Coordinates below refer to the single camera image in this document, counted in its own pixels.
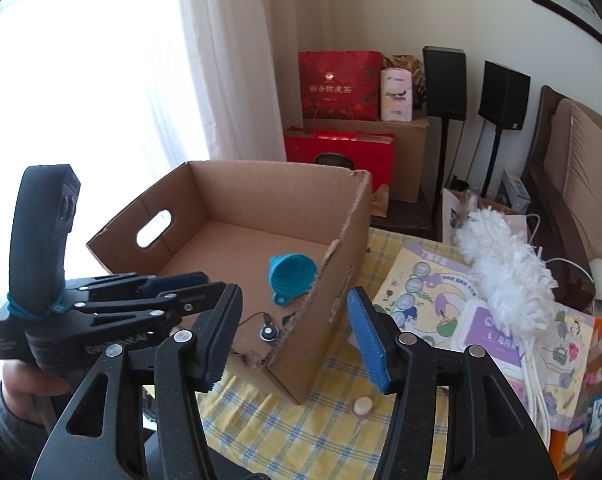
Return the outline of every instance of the small beige disc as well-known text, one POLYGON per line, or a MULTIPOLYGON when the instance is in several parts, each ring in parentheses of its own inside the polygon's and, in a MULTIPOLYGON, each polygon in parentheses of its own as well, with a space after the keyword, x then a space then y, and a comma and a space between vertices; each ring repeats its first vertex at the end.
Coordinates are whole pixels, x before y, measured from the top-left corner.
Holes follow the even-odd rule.
POLYGON ((367 416, 369 412, 372 411, 372 399, 369 397, 359 397, 352 404, 352 412, 356 416, 367 416))

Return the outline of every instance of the red gift bag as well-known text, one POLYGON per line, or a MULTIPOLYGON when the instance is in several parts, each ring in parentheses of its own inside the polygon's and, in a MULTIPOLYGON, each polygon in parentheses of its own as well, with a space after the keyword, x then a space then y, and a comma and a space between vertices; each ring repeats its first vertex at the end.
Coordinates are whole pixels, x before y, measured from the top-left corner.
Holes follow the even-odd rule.
POLYGON ((308 132, 291 128, 285 131, 283 140, 288 162, 369 171, 372 174, 371 213, 386 215, 395 152, 393 134, 308 132))
POLYGON ((380 52, 299 52, 303 117, 379 120, 380 52))

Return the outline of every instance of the white curtain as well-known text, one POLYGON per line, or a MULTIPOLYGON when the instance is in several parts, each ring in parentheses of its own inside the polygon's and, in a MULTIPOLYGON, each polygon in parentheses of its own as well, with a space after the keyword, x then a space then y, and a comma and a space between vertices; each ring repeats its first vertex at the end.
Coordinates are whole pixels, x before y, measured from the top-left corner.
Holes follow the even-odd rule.
POLYGON ((104 271, 85 247, 188 159, 208 158, 178 0, 0 4, 0 304, 24 169, 71 164, 82 183, 66 276, 104 271))
POLYGON ((285 160, 299 50, 331 47, 328 0, 180 0, 211 158, 285 160))

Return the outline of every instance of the human hand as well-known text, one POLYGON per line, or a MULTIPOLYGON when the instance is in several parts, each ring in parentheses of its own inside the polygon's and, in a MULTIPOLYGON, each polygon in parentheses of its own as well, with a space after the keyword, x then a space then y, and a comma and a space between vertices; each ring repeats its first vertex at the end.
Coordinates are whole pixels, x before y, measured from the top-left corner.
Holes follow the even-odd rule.
POLYGON ((17 418, 42 425, 34 396, 54 397, 70 391, 67 381, 34 365, 5 361, 2 393, 8 410, 17 418))

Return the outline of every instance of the box handle hole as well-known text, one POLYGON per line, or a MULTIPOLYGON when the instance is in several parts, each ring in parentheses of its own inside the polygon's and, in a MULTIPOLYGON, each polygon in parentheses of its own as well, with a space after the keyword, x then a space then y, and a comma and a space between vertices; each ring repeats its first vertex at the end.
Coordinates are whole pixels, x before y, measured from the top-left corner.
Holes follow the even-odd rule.
POLYGON ((159 211, 155 217, 144 225, 137 233, 137 245, 141 248, 148 247, 161 236, 172 223, 172 215, 168 209, 159 211))

